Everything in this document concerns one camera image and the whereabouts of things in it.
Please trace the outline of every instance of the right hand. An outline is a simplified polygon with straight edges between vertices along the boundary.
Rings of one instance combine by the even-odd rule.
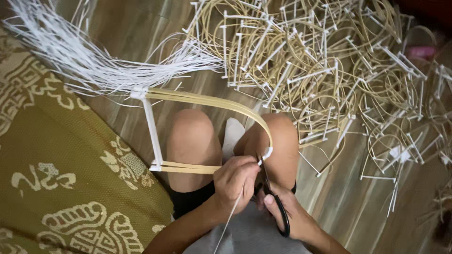
[[[275,195],[278,195],[286,209],[287,216],[289,216],[290,238],[309,243],[314,233],[321,232],[316,221],[301,207],[290,190],[273,182],[270,182],[270,189]],[[279,229],[284,231],[283,217],[272,195],[265,195],[264,191],[260,189],[257,196],[257,205],[259,210],[263,210],[266,207],[275,217]]]

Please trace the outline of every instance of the scissors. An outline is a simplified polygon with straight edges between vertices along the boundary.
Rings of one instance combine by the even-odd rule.
[[[262,159],[262,156],[260,157],[262,160],[262,164],[260,165],[260,168],[262,169],[261,172],[264,176],[264,182],[263,182],[263,188],[264,188],[264,194],[265,195],[272,195],[275,198],[275,201],[278,205],[278,208],[281,212],[282,222],[284,223],[284,231],[281,231],[278,227],[279,233],[284,237],[289,237],[290,235],[290,224],[289,224],[289,217],[287,216],[286,209],[284,209],[284,206],[281,203],[281,200],[279,199],[278,195],[275,195],[272,190],[270,189],[270,181],[268,179],[267,170],[265,169],[264,160]]]

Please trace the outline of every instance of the person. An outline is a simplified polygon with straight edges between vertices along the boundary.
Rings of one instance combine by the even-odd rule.
[[[168,173],[175,221],[160,231],[143,253],[212,254],[218,243],[217,254],[349,253],[317,225],[294,196],[298,135],[291,120],[283,114],[265,114],[262,118],[273,138],[273,153],[265,161],[265,168],[271,190],[280,197],[289,215],[289,238],[277,230],[284,226],[274,197],[265,196],[262,189],[254,195],[261,168],[253,155],[263,154],[269,144],[267,133],[255,124],[235,145],[235,157],[213,176]],[[206,114],[194,109],[176,114],[167,142],[167,160],[221,165],[220,142]],[[239,195],[234,216],[220,241]]]

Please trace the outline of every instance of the gold patterned fabric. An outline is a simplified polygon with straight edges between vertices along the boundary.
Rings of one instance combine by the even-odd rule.
[[[135,153],[0,29],[0,253],[141,253],[172,208]]]

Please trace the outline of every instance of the white sock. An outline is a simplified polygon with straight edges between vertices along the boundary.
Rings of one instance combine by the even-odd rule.
[[[235,118],[226,121],[225,140],[223,142],[223,163],[234,156],[234,147],[245,134],[245,128]]]

